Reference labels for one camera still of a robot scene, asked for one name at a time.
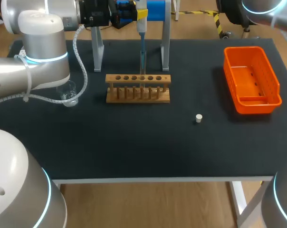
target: orange plastic basket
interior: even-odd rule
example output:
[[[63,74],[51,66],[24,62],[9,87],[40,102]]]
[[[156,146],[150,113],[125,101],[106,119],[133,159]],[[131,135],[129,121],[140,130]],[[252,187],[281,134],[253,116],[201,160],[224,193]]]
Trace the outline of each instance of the orange plastic basket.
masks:
[[[280,84],[261,47],[227,47],[224,71],[240,114],[268,114],[282,104]]]

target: wooden floor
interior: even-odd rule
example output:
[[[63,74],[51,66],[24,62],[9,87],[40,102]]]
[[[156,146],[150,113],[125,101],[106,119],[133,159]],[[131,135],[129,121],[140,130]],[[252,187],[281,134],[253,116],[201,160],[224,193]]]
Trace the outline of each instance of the wooden floor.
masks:
[[[181,10],[217,10],[215,0],[181,0]],[[220,15],[224,31],[236,36],[241,26]],[[67,32],[72,39],[74,33]],[[121,30],[102,30],[103,39],[139,39],[136,24]],[[162,24],[148,23],[147,39],[160,39]],[[250,36],[273,38],[287,67],[287,42],[278,30],[254,26]],[[0,26],[0,57],[5,57],[16,35]],[[84,31],[80,39],[90,39]],[[180,15],[172,20],[173,39],[217,39],[213,18],[207,15]],[[249,201],[259,182],[243,182]],[[73,184],[61,187],[68,210],[67,228],[233,228],[236,227],[230,194],[224,182]],[[257,222],[254,228],[262,227]]]

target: wooden test tube rack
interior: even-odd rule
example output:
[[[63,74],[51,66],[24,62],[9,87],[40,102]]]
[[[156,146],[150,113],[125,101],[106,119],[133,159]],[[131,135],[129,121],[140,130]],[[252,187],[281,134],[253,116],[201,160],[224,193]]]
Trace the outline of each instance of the wooden test tube rack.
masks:
[[[106,75],[107,103],[169,103],[170,75]]]

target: yellow black hazard tape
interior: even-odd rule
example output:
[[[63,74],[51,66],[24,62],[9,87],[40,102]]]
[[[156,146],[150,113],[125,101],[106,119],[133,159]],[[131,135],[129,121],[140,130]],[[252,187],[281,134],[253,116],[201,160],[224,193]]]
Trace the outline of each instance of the yellow black hazard tape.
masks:
[[[222,38],[223,30],[220,25],[219,12],[212,10],[200,10],[200,11],[179,11],[179,14],[207,14],[208,16],[213,16],[219,37]]]

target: white bottle cap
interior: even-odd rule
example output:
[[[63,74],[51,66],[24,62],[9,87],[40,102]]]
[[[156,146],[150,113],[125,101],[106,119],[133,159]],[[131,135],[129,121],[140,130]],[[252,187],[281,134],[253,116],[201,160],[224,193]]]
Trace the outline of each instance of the white bottle cap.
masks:
[[[196,122],[197,122],[197,123],[200,123],[200,122],[201,122],[201,119],[202,119],[202,115],[201,115],[201,114],[197,114],[197,115],[196,115]]]

